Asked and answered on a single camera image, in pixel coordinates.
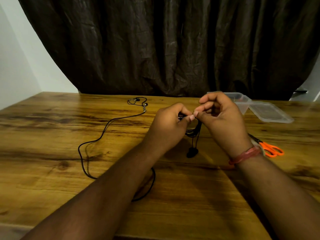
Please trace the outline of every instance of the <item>red thread wristband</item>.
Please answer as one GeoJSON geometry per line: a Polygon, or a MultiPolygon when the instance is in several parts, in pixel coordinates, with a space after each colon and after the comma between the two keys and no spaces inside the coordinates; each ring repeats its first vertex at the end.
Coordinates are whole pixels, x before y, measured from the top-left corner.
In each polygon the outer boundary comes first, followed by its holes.
{"type": "Polygon", "coordinates": [[[244,161],[250,157],[257,156],[261,153],[261,149],[259,146],[254,145],[253,147],[249,148],[245,152],[241,153],[239,156],[235,157],[234,159],[229,160],[230,165],[234,165],[236,163],[239,163],[241,161],[244,161]]]}

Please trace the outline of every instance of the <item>wall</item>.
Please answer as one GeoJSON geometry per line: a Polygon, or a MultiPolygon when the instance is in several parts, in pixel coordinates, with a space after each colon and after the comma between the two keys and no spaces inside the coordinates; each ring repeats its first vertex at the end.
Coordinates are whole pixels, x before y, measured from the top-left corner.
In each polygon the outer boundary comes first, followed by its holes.
{"type": "Polygon", "coordinates": [[[290,101],[320,101],[320,54],[307,80],[300,86],[307,93],[294,93],[290,101]]]}
{"type": "Polygon", "coordinates": [[[0,6],[0,109],[41,92],[9,21],[0,6]]]}
{"type": "Polygon", "coordinates": [[[46,51],[24,14],[19,1],[0,0],[0,5],[41,90],[46,92],[78,92],[46,51]]]}

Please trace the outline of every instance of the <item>orange scissors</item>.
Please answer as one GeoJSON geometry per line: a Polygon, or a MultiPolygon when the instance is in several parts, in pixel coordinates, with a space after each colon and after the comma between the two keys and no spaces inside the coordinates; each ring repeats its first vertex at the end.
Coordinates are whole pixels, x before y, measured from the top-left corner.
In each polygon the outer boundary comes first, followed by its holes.
{"type": "Polygon", "coordinates": [[[262,146],[262,148],[266,151],[266,156],[267,157],[276,157],[276,156],[282,156],[285,154],[285,152],[280,149],[279,147],[275,145],[270,145],[268,143],[263,142],[262,140],[259,140],[257,137],[254,137],[253,135],[249,134],[248,135],[259,145],[262,146]]]}

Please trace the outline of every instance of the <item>person's left hand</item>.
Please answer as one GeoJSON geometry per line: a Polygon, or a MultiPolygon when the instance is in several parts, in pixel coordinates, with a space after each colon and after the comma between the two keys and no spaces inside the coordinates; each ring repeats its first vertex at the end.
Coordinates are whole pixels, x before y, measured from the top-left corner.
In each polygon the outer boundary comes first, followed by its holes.
{"type": "Polygon", "coordinates": [[[194,115],[182,103],[161,108],[155,115],[142,145],[161,157],[181,141],[188,124],[194,119],[194,115]],[[181,121],[178,119],[179,112],[187,115],[181,121]]]}

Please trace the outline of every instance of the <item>person's left arm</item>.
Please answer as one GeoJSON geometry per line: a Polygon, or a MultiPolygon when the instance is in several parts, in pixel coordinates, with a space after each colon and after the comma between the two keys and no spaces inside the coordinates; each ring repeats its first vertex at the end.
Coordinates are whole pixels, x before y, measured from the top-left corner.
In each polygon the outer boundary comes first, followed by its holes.
{"type": "Polygon", "coordinates": [[[112,239],[155,162],[182,139],[194,115],[181,104],[160,109],[143,141],[22,239],[112,239]],[[178,120],[178,113],[187,115],[178,120]]]}

